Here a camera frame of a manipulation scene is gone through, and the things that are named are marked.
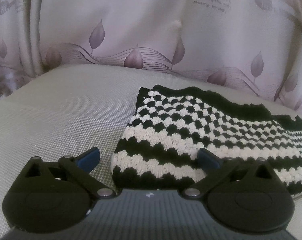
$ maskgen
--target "black and white knitted fabric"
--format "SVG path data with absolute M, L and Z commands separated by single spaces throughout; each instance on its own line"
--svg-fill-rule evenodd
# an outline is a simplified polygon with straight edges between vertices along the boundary
M 196 87 L 141 88 L 111 159 L 118 188 L 185 189 L 205 177 L 196 156 L 268 159 L 291 194 L 302 193 L 302 119 L 238 105 Z

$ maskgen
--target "checkered knit pattern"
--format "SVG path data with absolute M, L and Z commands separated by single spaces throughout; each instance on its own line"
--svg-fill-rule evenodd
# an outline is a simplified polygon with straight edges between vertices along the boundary
M 220 158 L 269 161 L 291 194 L 302 193 L 302 119 L 274 116 L 263 105 L 238 105 L 196 87 L 156 85 L 139 91 L 112 156 L 118 188 L 185 189 L 205 177 L 196 162 L 205 147 Z

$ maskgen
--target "gray ribbed panel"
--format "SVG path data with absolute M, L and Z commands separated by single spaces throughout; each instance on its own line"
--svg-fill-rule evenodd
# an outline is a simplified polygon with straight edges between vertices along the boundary
M 215 222 L 198 201 L 176 191 L 124 190 L 112 200 L 99 201 L 78 225 L 55 234 L 18 230 L 3 240 L 294 240 L 286 231 L 265 236 L 233 232 Z

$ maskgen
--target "folded sweater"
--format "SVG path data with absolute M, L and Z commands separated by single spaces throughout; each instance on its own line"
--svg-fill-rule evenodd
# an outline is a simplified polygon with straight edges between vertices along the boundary
M 216 156 L 267 159 L 291 194 L 302 193 L 302 119 L 238 105 L 196 87 L 141 88 L 136 112 L 111 159 L 118 188 L 183 190 L 206 174 L 200 148 Z

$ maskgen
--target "fabric backdrop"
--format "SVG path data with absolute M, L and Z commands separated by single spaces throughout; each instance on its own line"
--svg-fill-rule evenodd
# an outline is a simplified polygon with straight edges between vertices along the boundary
M 0 0 L 0 99 L 70 63 L 182 75 L 302 113 L 302 0 Z

